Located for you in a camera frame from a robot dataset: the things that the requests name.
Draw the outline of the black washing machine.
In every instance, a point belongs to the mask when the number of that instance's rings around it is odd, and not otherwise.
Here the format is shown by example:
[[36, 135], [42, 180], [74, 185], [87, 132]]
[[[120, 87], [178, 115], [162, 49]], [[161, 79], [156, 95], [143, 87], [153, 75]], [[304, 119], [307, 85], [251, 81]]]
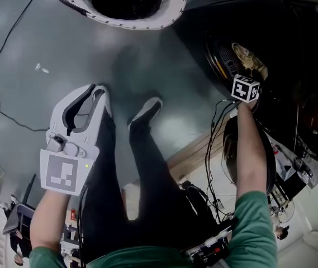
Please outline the black washing machine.
[[255, 117], [267, 135], [307, 162], [318, 183], [318, 0], [192, 0], [173, 26], [215, 88], [231, 94], [250, 76], [237, 42], [268, 68]]

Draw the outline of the person's green shirt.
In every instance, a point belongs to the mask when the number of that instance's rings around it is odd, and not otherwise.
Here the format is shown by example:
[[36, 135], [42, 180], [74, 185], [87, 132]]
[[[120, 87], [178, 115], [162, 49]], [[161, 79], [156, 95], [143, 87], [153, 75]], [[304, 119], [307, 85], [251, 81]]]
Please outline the person's green shirt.
[[[229, 243], [229, 256], [220, 268], [277, 268], [277, 244], [262, 192], [248, 192], [237, 199], [238, 223]], [[46, 247], [32, 249], [30, 268], [66, 268], [60, 252]], [[196, 268], [181, 250], [159, 246], [123, 248], [91, 262], [88, 268]]]

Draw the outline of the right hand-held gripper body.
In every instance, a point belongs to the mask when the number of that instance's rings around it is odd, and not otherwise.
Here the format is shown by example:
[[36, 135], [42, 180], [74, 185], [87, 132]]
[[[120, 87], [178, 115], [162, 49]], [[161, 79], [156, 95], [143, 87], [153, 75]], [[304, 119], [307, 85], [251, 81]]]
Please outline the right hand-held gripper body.
[[260, 83], [252, 78], [236, 74], [234, 77], [231, 96], [245, 103], [259, 98]]

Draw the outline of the person's left forearm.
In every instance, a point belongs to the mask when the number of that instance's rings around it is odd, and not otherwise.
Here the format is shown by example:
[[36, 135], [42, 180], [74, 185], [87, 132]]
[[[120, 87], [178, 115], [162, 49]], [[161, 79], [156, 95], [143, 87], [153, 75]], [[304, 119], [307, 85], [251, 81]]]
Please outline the person's left forearm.
[[30, 225], [30, 240], [34, 250], [46, 247], [60, 252], [70, 195], [47, 190], [35, 209]]

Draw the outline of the person's black trousers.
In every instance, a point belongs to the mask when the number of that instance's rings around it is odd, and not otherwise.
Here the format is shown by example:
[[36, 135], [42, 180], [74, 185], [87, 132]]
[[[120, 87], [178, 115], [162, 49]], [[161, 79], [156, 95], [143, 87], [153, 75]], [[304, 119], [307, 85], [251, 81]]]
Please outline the person's black trousers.
[[88, 179], [82, 212], [83, 258], [91, 262], [123, 248], [159, 246], [185, 250], [217, 230], [206, 202], [196, 191], [179, 188], [147, 124], [130, 131], [130, 146], [140, 177], [139, 215], [128, 219], [116, 174], [115, 124], [102, 117], [100, 153]]

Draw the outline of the person's right shoe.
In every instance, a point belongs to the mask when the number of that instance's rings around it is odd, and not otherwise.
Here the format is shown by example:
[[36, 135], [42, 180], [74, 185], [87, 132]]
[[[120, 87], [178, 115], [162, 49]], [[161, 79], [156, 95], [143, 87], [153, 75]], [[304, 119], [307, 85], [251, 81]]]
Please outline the person's right shoe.
[[160, 112], [163, 101], [159, 97], [152, 97], [148, 99], [141, 110], [129, 122], [128, 129], [132, 130], [134, 127], [146, 126], [156, 117]]

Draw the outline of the white woven laundry basket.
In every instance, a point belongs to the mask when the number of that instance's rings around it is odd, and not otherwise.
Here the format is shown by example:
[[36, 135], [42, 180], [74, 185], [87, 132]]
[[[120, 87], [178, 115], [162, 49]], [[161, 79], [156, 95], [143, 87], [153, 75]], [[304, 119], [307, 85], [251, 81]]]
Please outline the white woven laundry basket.
[[173, 23], [183, 13], [187, 0], [162, 0], [160, 8], [152, 16], [138, 20], [123, 20], [104, 16], [91, 4], [91, 0], [59, 0], [65, 6], [71, 8], [84, 17], [96, 22], [128, 30], [146, 31], [161, 30]]

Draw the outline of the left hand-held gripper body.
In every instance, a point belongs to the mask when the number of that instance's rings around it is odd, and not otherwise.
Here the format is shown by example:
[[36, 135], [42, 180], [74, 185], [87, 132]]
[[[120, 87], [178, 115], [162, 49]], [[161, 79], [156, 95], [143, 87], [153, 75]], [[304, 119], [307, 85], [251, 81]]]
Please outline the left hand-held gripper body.
[[98, 155], [94, 136], [48, 131], [46, 148], [40, 151], [41, 187], [79, 196]]

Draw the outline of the black waist-worn device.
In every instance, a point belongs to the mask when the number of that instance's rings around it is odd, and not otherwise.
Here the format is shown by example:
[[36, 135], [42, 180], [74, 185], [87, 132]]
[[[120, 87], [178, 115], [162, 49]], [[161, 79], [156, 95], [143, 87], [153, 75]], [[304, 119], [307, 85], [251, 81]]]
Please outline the black waist-worn device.
[[230, 228], [219, 234], [208, 238], [202, 244], [184, 251], [184, 255], [194, 264], [196, 268], [208, 268], [217, 264], [219, 260], [229, 255], [227, 235]]

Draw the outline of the person's right forearm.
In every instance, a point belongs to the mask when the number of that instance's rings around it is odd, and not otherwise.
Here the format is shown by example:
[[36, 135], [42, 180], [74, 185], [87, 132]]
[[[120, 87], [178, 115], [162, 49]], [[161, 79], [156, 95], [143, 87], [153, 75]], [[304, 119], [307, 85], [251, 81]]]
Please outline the person's right forearm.
[[238, 105], [237, 198], [248, 192], [266, 193], [267, 159], [252, 114], [256, 103], [254, 100]]

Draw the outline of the pale yellow checked clothes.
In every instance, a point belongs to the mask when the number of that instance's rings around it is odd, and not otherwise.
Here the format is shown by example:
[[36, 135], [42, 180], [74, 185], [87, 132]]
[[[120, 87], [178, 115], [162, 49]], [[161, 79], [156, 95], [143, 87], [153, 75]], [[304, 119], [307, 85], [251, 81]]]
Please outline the pale yellow checked clothes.
[[268, 68], [252, 51], [237, 42], [232, 42], [231, 47], [244, 69], [249, 72], [250, 77], [259, 75], [263, 80], [266, 80], [268, 77]]

